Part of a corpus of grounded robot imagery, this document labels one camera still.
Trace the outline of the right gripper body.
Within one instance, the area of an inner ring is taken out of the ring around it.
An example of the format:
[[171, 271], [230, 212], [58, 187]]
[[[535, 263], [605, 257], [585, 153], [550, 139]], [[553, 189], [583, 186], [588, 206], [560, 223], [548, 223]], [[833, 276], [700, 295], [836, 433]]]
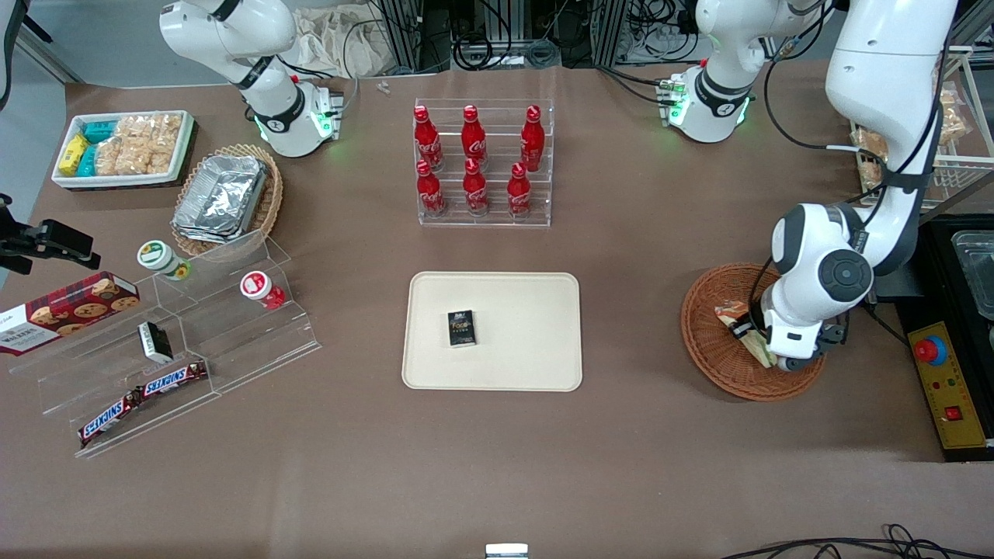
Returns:
[[10, 196], [1, 195], [1, 266], [18, 275], [29, 275], [36, 242], [29, 235], [30, 226], [19, 223], [11, 214], [11, 202]]

